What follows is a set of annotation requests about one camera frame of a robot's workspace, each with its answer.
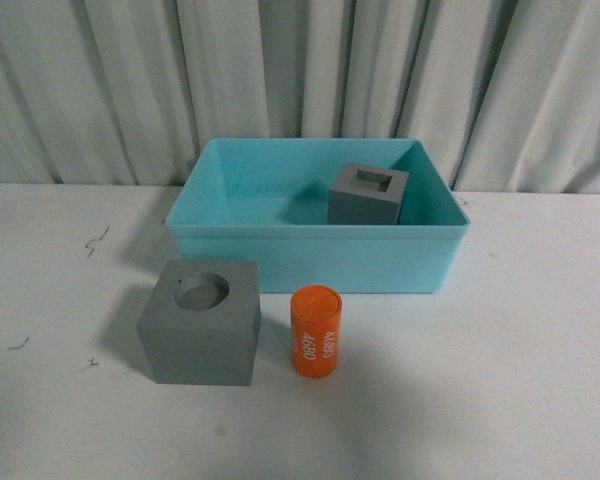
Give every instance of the gray cube with square hole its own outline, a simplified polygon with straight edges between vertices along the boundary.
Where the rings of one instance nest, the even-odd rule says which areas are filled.
[[[395,225],[409,174],[347,163],[329,190],[330,225]]]
[[[260,318],[255,262],[173,260],[137,330],[157,383],[251,385]]]

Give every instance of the orange can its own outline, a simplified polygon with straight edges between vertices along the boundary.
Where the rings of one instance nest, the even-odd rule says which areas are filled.
[[[324,285],[302,287],[291,297],[291,361],[309,378],[326,377],[338,365],[342,299]]]

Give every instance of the table surface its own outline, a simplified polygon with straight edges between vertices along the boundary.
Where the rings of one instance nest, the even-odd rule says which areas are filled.
[[[135,332],[178,191],[0,184],[0,478],[600,479],[600,196],[460,193],[442,291],[343,295],[331,376],[262,295],[252,386],[205,387]]]

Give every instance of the plastic bin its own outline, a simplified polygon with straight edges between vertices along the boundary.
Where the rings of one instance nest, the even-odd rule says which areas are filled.
[[[398,225],[327,225],[348,162],[409,172]],[[166,219],[184,258],[253,260],[262,292],[440,289],[469,219],[409,139],[216,139]]]

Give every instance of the white curtain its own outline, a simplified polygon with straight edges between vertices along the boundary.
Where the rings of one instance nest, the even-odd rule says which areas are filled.
[[[600,0],[0,0],[0,182],[180,184],[227,136],[600,193]]]

